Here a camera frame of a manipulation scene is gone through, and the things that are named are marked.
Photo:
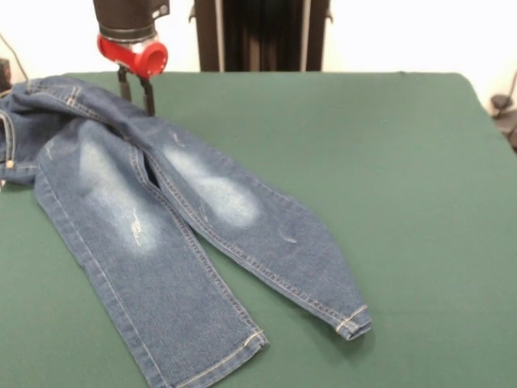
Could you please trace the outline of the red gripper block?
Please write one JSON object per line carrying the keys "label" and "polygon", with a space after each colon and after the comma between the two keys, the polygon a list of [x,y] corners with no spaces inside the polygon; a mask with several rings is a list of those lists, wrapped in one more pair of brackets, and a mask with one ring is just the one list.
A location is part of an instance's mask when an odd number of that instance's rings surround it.
{"label": "red gripper block", "polygon": [[142,44],[119,44],[98,35],[97,45],[103,57],[109,61],[122,65],[117,70],[120,96],[132,100],[130,85],[127,80],[129,70],[140,76],[140,84],[143,88],[143,102],[148,116],[155,115],[153,85],[149,78],[161,74],[168,62],[166,46],[159,40],[151,39]]}

